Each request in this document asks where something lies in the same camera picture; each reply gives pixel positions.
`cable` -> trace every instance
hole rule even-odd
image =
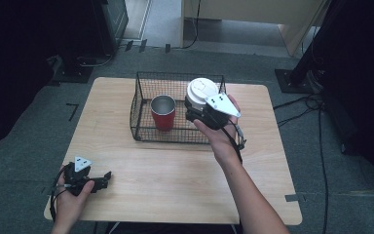
[[[96,229],[98,228],[98,222],[95,222],[95,225],[93,226],[93,234],[96,234]]]
[[[278,108],[281,108],[281,107],[284,107],[284,106],[288,106],[288,105],[293,104],[293,103],[295,103],[299,100],[302,100],[302,99],[305,100],[305,104],[306,104],[306,106],[308,106],[308,108],[303,113],[301,113],[299,115],[296,115],[296,116],[293,116],[291,118],[279,121],[278,122],[279,127],[285,125],[286,123],[288,123],[291,120],[300,118],[304,114],[307,114],[309,112],[318,110],[318,144],[319,144],[319,153],[320,153],[320,161],[321,161],[321,170],[322,170],[322,173],[323,173],[323,182],[324,182],[324,212],[323,212],[322,234],[325,234],[326,229],[327,229],[327,213],[328,213],[328,207],[329,207],[329,188],[328,188],[328,182],[327,182],[326,169],[325,169],[325,166],[324,166],[323,143],[322,143],[322,133],[321,133],[321,111],[323,109],[323,102],[320,101],[320,100],[312,98],[312,96],[314,96],[314,95],[309,95],[309,96],[306,96],[306,97],[300,97],[296,100],[292,100],[292,101],[286,102],[284,104],[277,105],[277,106],[274,107],[274,109],[278,109]],[[314,105],[314,106],[309,105],[309,101],[313,101],[316,105]]]
[[[315,31],[314,31],[314,36],[312,38],[311,53],[312,53],[312,59],[314,60],[314,62],[316,64],[322,65],[323,64],[323,58],[318,58],[318,59],[320,59],[320,62],[318,62],[317,59],[315,58],[315,54],[314,54],[315,37],[316,37],[316,31],[317,31],[317,29],[318,29],[318,27],[316,26],[315,27]]]
[[[53,182],[53,187],[52,187],[52,190],[51,190],[51,202],[50,202],[50,212],[51,212],[51,217],[53,218],[53,221],[56,222],[56,206],[55,206],[55,201],[56,201],[56,198],[57,196],[59,196],[59,194],[61,194],[62,192],[66,191],[66,189],[60,193],[58,193],[56,196],[56,190],[57,190],[57,182],[59,181],[59,178],[60,176],[62,175],[62,173],[65,171],[66,169],[66,166],[63,166],[62,169],[59,171],[59,173],[56,175],[56,178]]]
[[[109,56],[108,60],[103,62],[103,63],[98,63],[98,64],[82,64],[80,63],[80,66],[85,66],[85,67],[97,67],[97,66],[103,66],[105,65],[106,63],[108,63],[108,61],[110,61],[112,59],[112,55]]]
[[[320,147],[321,170],[323,172],[323,180],[324,180],[324,215],[323,215],[322,233],[325,234],[326,228],[327,228],[327,211],[329,207],[329,188],[327,184],[326,169],[324,167],[323,144],[321,141],[321,106],[320,106],[320,109],[318,110],[318,144]]]
[[[200,5],[202,4],[202,0],[199,0],[199,6],[197,7],[197,16],[196,16],[196,37],[194,41],[187,47],[183,47],[182,49],[188,49],[196,43],[197,38],[199,37],[199,15],[200,15]]]

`wire basket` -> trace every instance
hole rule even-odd
[[[222,75],[137,72],[130,116],[132,137],[140,141],[208,143],[206,136],[185,117],[187,108],[184,105],[184,99],[187,86],[199,77],[213,81],[219,88],[219,93],[226,92]],[[151,114],[151,100],[158,95],[168,95],[175,100],[174,125],[169,132],[158,131]]]

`person's right hand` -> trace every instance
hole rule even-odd
[[[58,184],[65,184],[64,175],[60,176]],[[59,188],[59,196],[56,198],[56,222],[53,234],[69,233],[72,226],[79,219],[87,199],[94,188],[94,181],[90,180],[85,185],[80,195],[74,196],[66,188]]]
[[[239,110],[240,108],[236,102],[236,100],[228,95],[230,101],[235,105],[235,107]],[[230,120],[234,123],[238,123],[238,118],[236,116],[231,116]],[[232,122],[229,121],[227,126],[224,127],[224,129],[229,133],[229,135],[235,139],[236,138],[236,128],[232,124]],[[231,160],[239,161],[239,158],[236,154],[235,149],[233,148],[232,143],[227,138],[227,136],[223,133],[222,130],[213,130],[210,129],[208,126],[206,126],[202,121],[200,120],[194,120],[194,125],[197,127],[197,129],[200,130],[207,138],[211,145],[211,148],[214,152],[214,157],[216,158],[217,162],[222,165],[224,163],[230,162]]]

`red metal cup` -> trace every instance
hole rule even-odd
[[[151,100],[150,106],[157,130],[170,131],[174,125],[175,100],[170,96],[160,95]]]

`person's left hand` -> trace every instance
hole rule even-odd
[[[58,184],[64,184],[63,173],[59,177]],[[72,226],[80,217],[87,198],[90,196],[94,187],[94,181],[90,180],[85,185],[80,195],[74,196],[66,188],[59,189],[59,196],[56,198],[56,222],[53,227],[53,234],[69,233]]]

